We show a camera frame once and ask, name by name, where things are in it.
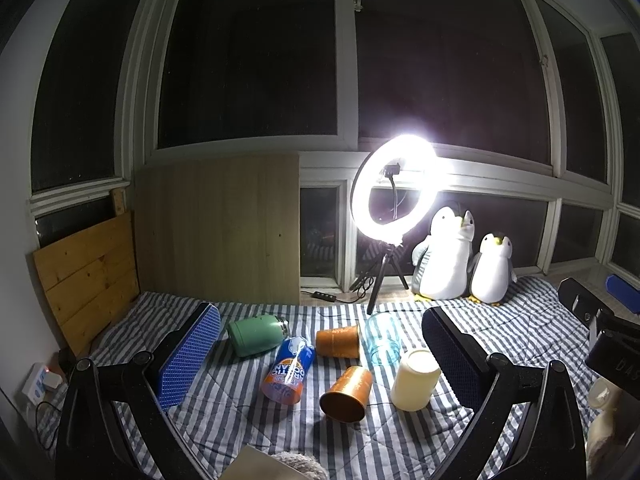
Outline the wooden pine headboard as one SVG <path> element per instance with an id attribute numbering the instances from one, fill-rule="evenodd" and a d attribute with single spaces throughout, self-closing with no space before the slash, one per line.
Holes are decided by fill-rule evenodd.
<path id="1" fill-rule="evenodd" d="M 121 188 L 115 217 L 32 253 L 40 285 L 66 346 L 83 356 L 139 296 L 134 222 Z"/>

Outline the orange paper cup far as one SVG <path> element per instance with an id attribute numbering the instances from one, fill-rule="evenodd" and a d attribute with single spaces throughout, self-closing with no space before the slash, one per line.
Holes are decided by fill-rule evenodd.
<path id="1" fill-rule="evenodd" d="M 356 360 L 360 355 L 359 328 L 357 325 L 318 330 L 314 342 L 319 356 Z"/>

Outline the orange paper cup near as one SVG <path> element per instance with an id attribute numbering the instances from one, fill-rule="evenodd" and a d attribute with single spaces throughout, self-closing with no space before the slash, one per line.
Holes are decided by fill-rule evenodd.
<path id="1" fill-rule="evenodd" d="M 322 412 L 338 422 L 354 424 L 366 416 L 373 375 L 363 366 L 351 366 L 323 393 Z"/>

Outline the large white penguin plush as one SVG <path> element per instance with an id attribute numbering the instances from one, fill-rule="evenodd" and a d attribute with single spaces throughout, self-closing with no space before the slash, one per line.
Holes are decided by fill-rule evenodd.
<path id="1" fill-rule="evenodd" d="M 460 297 L 468 286 L 475 221 L 469 209 L 443 206 L 434 213 L 427 236 L 413 248 L 411 291 L 428 300 Z"/>

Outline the black power strip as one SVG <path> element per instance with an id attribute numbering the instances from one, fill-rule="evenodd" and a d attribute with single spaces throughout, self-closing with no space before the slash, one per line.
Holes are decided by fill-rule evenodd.
<path id="1" fill-rule="evenodd" d="M 336 301 L 336 296 L 333 294 L 329 294 L 328 292 L 320 292 L 320 290 L 316 290 L 311 294 L 311 297 L 314 299 L 318 299 L 325 302 L 330 302 L 333 304 Z"/>

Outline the white wall power strip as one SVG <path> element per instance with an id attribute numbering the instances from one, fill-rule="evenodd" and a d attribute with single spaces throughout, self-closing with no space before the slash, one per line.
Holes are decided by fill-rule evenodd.
<path id="1" fill-rule="evenodd" d="M 58 365 L 35 362 L 21 388 L 21 399 L 26 403 L 37 405 L 46 400 L 48 393 L 58 390 L 63 382 L 64 374 Z"/>

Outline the cream white jar cup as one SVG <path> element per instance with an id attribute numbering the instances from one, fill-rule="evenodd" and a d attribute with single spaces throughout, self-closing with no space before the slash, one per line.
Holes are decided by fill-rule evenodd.
<path id="1" fill-rule="evenodd" d="M 421 411 L 430 403 L 439 377 L 440 368 L 430 349 L 409 350 L 400 359 L 390 400 L 398 410 Z"/>

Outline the black tripod stand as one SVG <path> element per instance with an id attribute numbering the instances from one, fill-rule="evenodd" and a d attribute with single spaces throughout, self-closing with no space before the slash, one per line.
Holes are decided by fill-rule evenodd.
<path id="1" fill-rule="evenodd" d="M 394 271 L 394 275 L 396 278 L 399 278 L 403 289 L 409 289 L 405 273 L 400 267 L 400 258 L 404 253 L 405 247 L 403 244 L 393 245 L 378 242 L 374 257 L 364 270 L 357 273 L 355 281 L 349 286 L 349 290 L 356 292 L 360 299 L 369 295 L 367 315 L 372 315 L 375 311 L 378 294 L 380 293 L 388 269 Z"/>

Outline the blue orange drink can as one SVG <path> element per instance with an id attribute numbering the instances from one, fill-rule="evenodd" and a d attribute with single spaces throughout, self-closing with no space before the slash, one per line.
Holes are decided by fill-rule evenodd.
<path id="1" fill-rule="evenodd" d="M 283 405 L 297 404 L 316 350 L 304 337 L 288 337 L 278 350 L 276 360 L 262 381 L 262 393 Z"/>

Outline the green steel thermos bottle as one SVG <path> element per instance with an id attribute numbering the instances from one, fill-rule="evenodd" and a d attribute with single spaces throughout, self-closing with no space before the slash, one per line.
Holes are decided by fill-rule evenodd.
<path id="1" fill-rule="evenodd" d="M 235 354 L 246 358 L 277 348 L 288 336 L 288 320 L 262 314 L 229 323 L 227 332 Z"/>

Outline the pale wooden board panel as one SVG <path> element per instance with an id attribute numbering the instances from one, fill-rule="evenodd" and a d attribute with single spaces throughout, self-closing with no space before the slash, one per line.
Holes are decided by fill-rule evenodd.
<path id="1" fill-rule="evenodd" d="M 138 172 L 134 235 L 146 292 L 297 304 L 299 157 L 224 156 Z"/>

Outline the small white penguin plush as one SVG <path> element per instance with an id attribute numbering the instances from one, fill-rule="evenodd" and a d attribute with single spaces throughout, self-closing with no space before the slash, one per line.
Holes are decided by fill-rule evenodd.
<path id="1" fill-rule="evenodd" d="M 518 278 L 512 264 L 513 244 L 501 233 L 487 233 L 470 267 L 469 300 L 498 306 Z"/>

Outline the orange paper cup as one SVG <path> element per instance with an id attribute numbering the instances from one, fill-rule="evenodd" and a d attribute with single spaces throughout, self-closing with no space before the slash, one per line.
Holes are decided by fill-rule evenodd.
<path id="1" fill-rule="evenodd" d="M 359 328 L 357 325 L 318 330 L 314 342 L 319 356 L 356 360 L 360 355 Z"/>
<path id="2" fill-rule="evenodd" d="M 354 424 L 366 416 L 373 375 L 363 366 L 351 366 L 323 393 L 322 412 L 338 422 Z"/>

